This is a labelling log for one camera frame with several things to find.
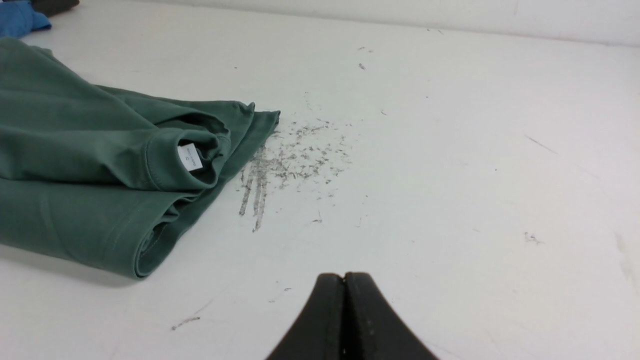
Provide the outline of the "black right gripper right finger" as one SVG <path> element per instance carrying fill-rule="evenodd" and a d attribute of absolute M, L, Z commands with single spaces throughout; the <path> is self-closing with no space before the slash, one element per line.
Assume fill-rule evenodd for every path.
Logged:
<path fill-rule="evenodd" d="M 372 276 L 349 272 L 343 279 L 345 360 L 436 360 L 387 302 Z"/>

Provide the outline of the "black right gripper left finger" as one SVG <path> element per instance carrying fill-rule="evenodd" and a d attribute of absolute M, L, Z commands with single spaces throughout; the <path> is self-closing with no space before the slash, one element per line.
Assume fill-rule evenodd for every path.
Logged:
<path fill-rule="evenodd" d="M 344 312 L 343 278 L 320 274 L 304 308 L 268 359 L 339 360 Z"/>

